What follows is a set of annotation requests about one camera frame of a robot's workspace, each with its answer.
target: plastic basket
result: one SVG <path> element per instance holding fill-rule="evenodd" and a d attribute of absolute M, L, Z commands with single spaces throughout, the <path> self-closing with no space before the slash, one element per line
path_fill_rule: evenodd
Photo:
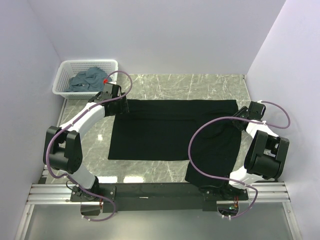
<path fill-rule="evenodd" d="M 118 70 L 118 62 L 116 60 L 90 59 L 90 60 L 67 60 L 61 63 L 56 73 L 52 92 L 61 95 L 65 99 L 90 99 L 96 95 L 97 91 L 90 92 L 64 92 L 69 87 L 69 79 L 74 77 L 78 72 L 86 71 L 92 67 L 99 67 L 107 74 Z M 117 81 L 118 73 L 111 77 L 113 82 Z"/>

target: black pants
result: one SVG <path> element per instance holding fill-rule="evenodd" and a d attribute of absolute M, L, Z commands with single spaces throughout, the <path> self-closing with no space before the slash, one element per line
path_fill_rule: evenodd
<path fill-rule="evenodd" d="M 238 111 L 235 100 L 128 100 L 128 114 L 114 120 L 109 159 L 188 160 L 192 135 L 203 124 Z M 205 173 L 228 176 L 240 148 L 241 132 L 230 120 L 207 126 L 195 138 L 191 156 Z M 222 184 L 198 173 L 190 164 L 185 180 L 196 186 Z"/>

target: marble tabletop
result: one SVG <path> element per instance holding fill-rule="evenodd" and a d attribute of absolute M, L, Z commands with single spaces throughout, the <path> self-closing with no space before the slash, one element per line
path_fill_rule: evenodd
<path fill-rule="evenodd" d="M 215 74 L 132 74 L 133 88 L 128 99 L 140 100 L 229 100 L 235 99 L 239 109 L 249 106 L 250 96 L 243 75 Z M 118 75 L 123 92 L 129 88 L 128 77 Z M 68 100 L 61 123 L 69 121 L 83 109 L 88 100 Z M 168 183 L 184 182 L 189 161 L 109 160 L 109 148 L 115 117 L 97 122 L 81 141 L 83 163 L 98 176 L 101 183 Z M 241 146 L 234 170 L 245 160 L 251 138 L 242 132 Z M 66 179 L 48 176 L 47 184 L 61 184 Z"/>

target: white wall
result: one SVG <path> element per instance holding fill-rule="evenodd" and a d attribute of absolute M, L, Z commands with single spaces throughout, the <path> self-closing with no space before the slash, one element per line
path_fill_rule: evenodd
<path fill-rule="evenodd" d="M 276 102 L 292 118 L 276 132 L 290 139 L 282 179 L 306 240 L 320 233 L 319 10 L 319 0 L 287 0 L 247 75 L 253 100 Z M 285 125 L 278 113 L 272 109 L 267 119 Z"/>
<path fill-rule="evenodd" d="M 26 0 L 2 0 L 0 23 L 0 239 L 10 240 L 41 176 L 46 129 L 57 124 L 61 61 Z"/>
<path fill-rule="evenodd" d="M 61 60 L 246 74 L 285 0 L 29 0 Z"/>

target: gray towel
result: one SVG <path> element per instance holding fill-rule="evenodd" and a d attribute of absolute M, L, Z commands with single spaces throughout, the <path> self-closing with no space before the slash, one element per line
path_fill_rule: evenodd
<path fill-rule="evenodd" d="M 101 92 L 104 89 L 104 79 L 107 74 L 99 67 L 94 66 L 87 71 L 80 71 L 69 79 L 69 88 L 65 92 Z"/>

